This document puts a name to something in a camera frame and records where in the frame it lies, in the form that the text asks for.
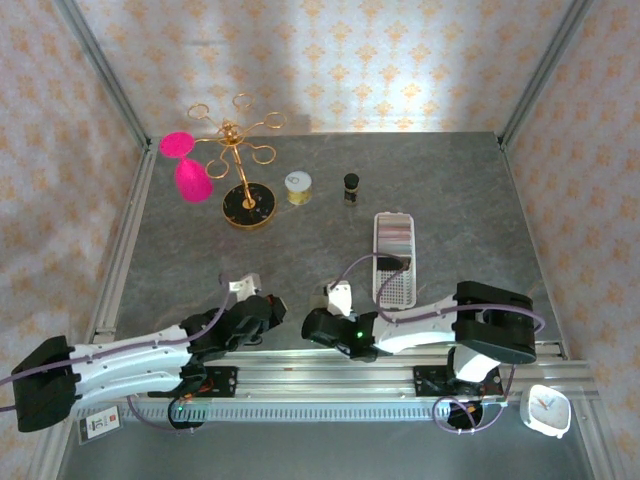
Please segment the white slotted plastic basket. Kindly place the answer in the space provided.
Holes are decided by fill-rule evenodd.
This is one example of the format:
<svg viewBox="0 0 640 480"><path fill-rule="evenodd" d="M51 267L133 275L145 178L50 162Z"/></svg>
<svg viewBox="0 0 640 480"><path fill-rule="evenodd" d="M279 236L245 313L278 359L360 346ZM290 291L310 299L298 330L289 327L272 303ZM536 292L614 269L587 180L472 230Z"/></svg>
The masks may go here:
<svg viewBox="0 0 640 480"><path fill-rule="evenodd" d="M408 309L412 308L416 304L416 246L415 246L415 224L413 220L413 232L414 232L414 245L413 245L413 257L410 265L406 269L397 271L380 271L377 269L377 258L381 256L378 253L377 248L377 220L381 214L405 214L405 213L392 213L392 212L380 212L374 217L374 238L373 238L373 251L377 254L373 263L373 300L377 300L378 292L380 288L385 285L380 295L380 305L385 309Z"/></svg>

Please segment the stack of assorted cards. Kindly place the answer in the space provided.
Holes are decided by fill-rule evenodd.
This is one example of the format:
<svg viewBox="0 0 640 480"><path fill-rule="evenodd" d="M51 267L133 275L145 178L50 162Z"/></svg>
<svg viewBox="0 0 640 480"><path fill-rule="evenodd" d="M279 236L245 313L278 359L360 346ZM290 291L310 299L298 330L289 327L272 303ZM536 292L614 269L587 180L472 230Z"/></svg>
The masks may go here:
<svg viewBox="0 0 640 480"><path fill-rule="evenodd" d="M413 257L413 220L407 214L381 214L377 220L377 269L406 269Z"/></svg>

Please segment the gold tin with white lid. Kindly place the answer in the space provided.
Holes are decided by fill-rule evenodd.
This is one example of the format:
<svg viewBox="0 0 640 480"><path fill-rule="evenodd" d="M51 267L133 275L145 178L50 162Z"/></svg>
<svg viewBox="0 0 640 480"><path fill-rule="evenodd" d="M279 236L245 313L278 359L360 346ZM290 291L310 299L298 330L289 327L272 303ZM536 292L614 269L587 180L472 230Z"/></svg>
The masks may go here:
<svg viewBox="0 0 640 480"><path fill-rule="evenodd" d="M307 204L312 197L312 178L304 171L290 172L284 179L287 200L294 206Z"/></svg>

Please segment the packaged label tag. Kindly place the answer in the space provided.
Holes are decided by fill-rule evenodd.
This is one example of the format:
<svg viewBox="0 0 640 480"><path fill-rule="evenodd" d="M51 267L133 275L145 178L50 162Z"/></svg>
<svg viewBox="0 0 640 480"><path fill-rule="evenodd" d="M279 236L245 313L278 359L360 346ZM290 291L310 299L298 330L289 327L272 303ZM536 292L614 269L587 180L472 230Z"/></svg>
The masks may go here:
<svg viewBox="0 0 640 480"><path fill-rule="evenodd" d="M114 405L85 416L78 421L79 444L88 442L111 434L123 427L120 409Z"/></svg>

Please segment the white square alarm clock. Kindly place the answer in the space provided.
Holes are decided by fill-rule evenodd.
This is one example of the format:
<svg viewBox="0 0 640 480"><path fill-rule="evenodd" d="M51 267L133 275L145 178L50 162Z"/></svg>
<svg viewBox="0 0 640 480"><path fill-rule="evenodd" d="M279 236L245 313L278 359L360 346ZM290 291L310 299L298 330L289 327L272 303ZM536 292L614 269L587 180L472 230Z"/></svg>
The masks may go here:
<svg viewBox="0 0 640 480"><path fill-rule="evenodd" d="M571 402L558 390L534 384L522 393L520 417L531 430L561 439L571 426Z"/></svg>

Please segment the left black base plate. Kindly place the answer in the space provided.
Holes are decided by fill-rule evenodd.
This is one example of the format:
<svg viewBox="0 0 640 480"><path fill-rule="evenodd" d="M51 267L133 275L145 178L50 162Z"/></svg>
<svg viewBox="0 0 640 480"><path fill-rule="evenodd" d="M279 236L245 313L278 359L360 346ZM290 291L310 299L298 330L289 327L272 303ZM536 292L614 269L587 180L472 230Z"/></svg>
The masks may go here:
<svg viewBox="0 0 640 480"><path fill-rule="evenodd" d="M183 367L179 384L171 389L151 391L151 398L234 398L237 387L238 368L235 366Z"/></svg>

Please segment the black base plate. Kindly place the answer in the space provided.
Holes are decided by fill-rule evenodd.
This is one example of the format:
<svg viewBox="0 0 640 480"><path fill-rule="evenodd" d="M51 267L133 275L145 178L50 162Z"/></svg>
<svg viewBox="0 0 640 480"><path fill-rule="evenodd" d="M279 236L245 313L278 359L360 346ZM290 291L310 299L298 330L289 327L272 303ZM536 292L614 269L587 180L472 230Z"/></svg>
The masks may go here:
<svg viewBox="0 0 640 480"><path fill-rule="evenodd" d="M235 366L183 367L179 384L171 389L151 391L151 398L234 398L237 387L238 368Z"/></svg>
<svg viewBox="0 0 640 480"><path fill-rule="evenodd" d="M413 367L413 384L417 397L485 397L504 395L499 369L490 370L478 383L459 380L445 365L417 365Z"/></svg>

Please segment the aluminium mounting rail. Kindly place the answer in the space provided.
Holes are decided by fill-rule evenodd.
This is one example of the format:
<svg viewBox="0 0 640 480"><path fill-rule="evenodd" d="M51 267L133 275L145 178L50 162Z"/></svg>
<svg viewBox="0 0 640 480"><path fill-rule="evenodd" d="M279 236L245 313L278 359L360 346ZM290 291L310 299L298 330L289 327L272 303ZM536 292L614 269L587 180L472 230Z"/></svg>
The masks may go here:
<svg viewBox="0 0 640 480"><path fill-rule="evenodd" d="M415 397L413 367L445 365L448 350L447 346L414 348L373 363L349 360L329 349L238 351L213 365L238 368L239 402L396 402ZM169 366L171 358L162 355L158 365L114 368L107 363L82 368L75 408L175 388L180 370ZM557 389L570 399L599 396L589 365L562 359L553 345L539 347L536 363L517 367L510 397L516 399L533 384Z"/></svg>

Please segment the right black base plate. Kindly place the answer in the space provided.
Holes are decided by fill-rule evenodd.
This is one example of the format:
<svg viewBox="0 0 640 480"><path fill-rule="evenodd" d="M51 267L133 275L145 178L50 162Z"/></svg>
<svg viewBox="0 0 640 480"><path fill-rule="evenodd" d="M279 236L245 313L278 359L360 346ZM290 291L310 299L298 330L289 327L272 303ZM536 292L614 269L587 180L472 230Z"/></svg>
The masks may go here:
<svg viewBox="0 0 640 480"><path fill-rule="evenodd" d="M417 365L413 367L413 384L417 397L485 397L504 395L499 369L490 370L478 383L459 380L445 365Z"/></svg>

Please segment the aluminium table side rail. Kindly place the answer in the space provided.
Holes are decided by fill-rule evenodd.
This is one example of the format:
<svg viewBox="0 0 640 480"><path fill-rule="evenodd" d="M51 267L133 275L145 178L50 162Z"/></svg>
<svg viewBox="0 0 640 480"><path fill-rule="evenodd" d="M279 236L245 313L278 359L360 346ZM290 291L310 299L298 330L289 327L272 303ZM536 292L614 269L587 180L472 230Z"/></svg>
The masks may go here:
<svg viewBox="0 0 640 480"><path fill-rule="evenodd" d="M141 155L105 271L106 276L83 338L84 343L93 343L96 340L113 341L115 338L120 302L140 229L156 155L155 142L144 149Z"/></svg>

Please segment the aluminium frame post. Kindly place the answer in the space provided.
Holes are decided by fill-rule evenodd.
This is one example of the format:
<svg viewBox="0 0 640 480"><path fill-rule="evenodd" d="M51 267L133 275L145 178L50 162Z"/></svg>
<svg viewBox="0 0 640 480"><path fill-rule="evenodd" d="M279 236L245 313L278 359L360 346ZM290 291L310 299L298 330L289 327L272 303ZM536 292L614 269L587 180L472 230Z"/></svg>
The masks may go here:
<svg viewBox="0 0 640 480"><path fill-rule="evenodd" d="M110 65L101 45L88 24L76 0L53 0L63 19L80 44L81 50L94 68L116 109L124 120L135 143L143 150L151 142L136 114L121 82Z"/></svg>
<svg viewBox="0 0 640 480"><path fill-rule="evenodd" d="M593 3L594 0L571 0L504 129L497 136L502 152L513 143Z"/></svg>

